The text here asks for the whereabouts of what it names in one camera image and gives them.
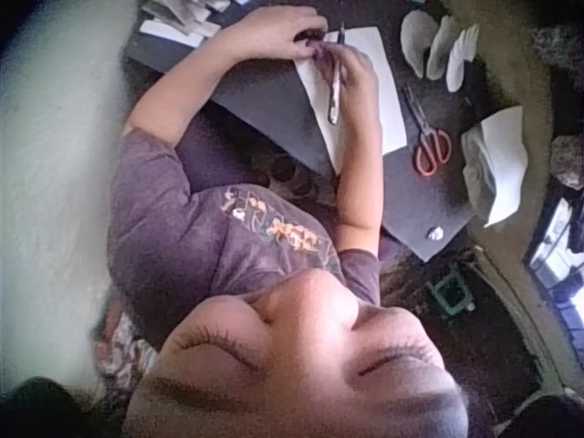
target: closed eye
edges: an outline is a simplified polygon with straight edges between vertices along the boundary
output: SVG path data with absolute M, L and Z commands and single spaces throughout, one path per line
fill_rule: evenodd
M 250 354 L 246 351 L 245 345 L 232 338 L 227 332 L 211 331 L 209 328 L 203 327 L 188 333 L 181 333 L 177 337 L 176 343 L 180 350 L 211 345 L 223 350 L 251 371 L 260 371 L 260 368 L 249 359 Z
M 364 370 L 361 370 L 359 372 L 359 375 L 361 377 L 374 372 L 375 370 L 381 368 L 384 365 L 387 365 L 388 363 L 392 363 L 396 360 L 402 360 L 402 359 L 415 359 L 415 360 L 421 360 L 423 362 L 432 364 L 430 362 L 430 356 L 429 353 L 422 348 L 418 348 L 418 347 L 399 347 L 399 348 L 392 348 L 392 349 L 387 349 L 385 351 L 383 351 L 380 354 L 380 358 L 375 360 L 372 365 L 370 365 L 369 367 L 367 367 Z

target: scissor blade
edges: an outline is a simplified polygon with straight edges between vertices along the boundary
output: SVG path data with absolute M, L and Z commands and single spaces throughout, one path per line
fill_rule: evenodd
M 420 105 L 418 99 L 413 95 L 412 87 L 410 87 L 409 84 L 405 87 L 405 94 L 410 105 L 410 110 L 412 110 L 413 117 L 416 119 L 418 126 L 424 135 L 429 135 L 432 132 L 432 129 L 423 113 L 422 105 Z

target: green object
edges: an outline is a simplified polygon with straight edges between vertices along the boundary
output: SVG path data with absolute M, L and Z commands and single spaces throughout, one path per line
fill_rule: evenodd
M 457 264 L 450 264 L 450 273 L 438 283 L 427 282 L 426 286 L 448 317 L 458 315 L 474 301 Z

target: table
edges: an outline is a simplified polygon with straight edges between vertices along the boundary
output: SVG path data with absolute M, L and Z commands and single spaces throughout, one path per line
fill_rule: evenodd
M 460 137 L 475 123 L 475 113 L 466 103 L 462 91 L 449 93 L 444 80 L 417 79 L 406 64 L 400 47 L 401 23 L 409 11 L 419 6 L 404 0 L 344 3 L 343 18 L 347 27 L 378 27 L 396 87 L 401 89 L 406 83 L 410 84 L 429 121 L 447 131 L 453 139 L 452 159 L 431 178 L 424 178 L 414 171 L 412 153 L 407 147 L 383 157 L 383 227 L 427 261 L 442 250 L 473 215 L 462 174 L 464 157 Z M 211 21 L 228 26 L 264 4 L 314 5 L 328 18 L 331 29 L 339 26 L 337 0 L 252 0 L 245 6 L 231 5 Z M 430 2 L 422 10 L 438 22 L 445 13 L 437 1 Z M 190 52 L 189 47 L 138 32 L 132 35 L 126 48 L 130 58 L 160 72 L 168 71 Z M 293 63 L 245 62 L 224 77 L 212 100 L 265 134 L 309 169 L 324 176 L 334 176 L 325 142 Z M 416 144 L 419 129 L 405 102 L 401 100 L 400 103 L 408 144 Z M 427 238 L 428 231 L 435 226 L 444 231 L 440 241 Z

